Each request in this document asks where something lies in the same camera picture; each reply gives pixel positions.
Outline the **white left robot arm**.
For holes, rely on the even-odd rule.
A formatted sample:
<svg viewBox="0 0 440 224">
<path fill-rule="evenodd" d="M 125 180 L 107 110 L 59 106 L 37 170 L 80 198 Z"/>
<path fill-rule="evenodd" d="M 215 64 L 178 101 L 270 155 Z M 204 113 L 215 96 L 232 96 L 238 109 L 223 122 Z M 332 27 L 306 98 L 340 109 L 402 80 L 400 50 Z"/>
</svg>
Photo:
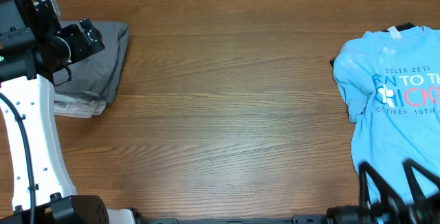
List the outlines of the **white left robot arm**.
<svg viewBox="0 0 440 224">
<path fill-rule="evenodd" d="M 78 195 L 67 172 L 55 102 L 88 115 L 114 101 L 128 45 L 126 23 L 88 19 L 1 25 L 1 112 L 14 173 L 6 223 L 134 223 L 130 210 L 108 210 Z"/>
</svg>

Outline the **grey shorts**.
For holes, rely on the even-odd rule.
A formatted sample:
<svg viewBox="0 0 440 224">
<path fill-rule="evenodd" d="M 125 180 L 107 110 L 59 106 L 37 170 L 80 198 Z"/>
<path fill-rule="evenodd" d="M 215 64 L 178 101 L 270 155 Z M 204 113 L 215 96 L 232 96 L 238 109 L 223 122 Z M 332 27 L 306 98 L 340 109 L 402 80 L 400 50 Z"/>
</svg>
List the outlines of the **grey shorts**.
<svg viewBox="0 0 440 224">
<path fill-rule="evenodd" d="M 129 26 L 118 21 L 94 21 L 105 49 L 70 65 L 72 80 L 55 88 L 55 101 L 112 103 L 120 82 L 128 42 Z"/>
</svg>

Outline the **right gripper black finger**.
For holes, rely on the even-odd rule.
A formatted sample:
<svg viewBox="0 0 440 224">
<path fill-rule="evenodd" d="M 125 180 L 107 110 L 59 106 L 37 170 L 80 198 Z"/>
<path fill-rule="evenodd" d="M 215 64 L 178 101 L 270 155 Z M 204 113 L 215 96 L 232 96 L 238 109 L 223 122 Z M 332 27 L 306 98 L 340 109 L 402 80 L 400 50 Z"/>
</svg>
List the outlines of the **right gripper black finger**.
<svg viewBox="0 0 440 224">
<path fill-rule="evenodd" d="M 368 177 L 371 178 L 371 181 L 379 192 L 380 202 L 372 203 L 371 201 Z M 359 182 L 360 200 L 357 210 L 358 214 L 403 214 L 407 212 L 408 208 L 402 198 L 366 161 L 359 166 Z"/>
<path fill-rule="evenodd" d="M 413 201 L 420 202 L 426 200 L 426 197 L 415 177 L 414 171 L 420 172 L 425 178 L 436 185 L 439 188 L 439 178 L 435 174 L 431 173 L 429 170 L 418 164 L 412 159 L 407 159 L 403 163 L 404 172 L 408 180 L 408 185 L 412 194 Z"/>
</svg>

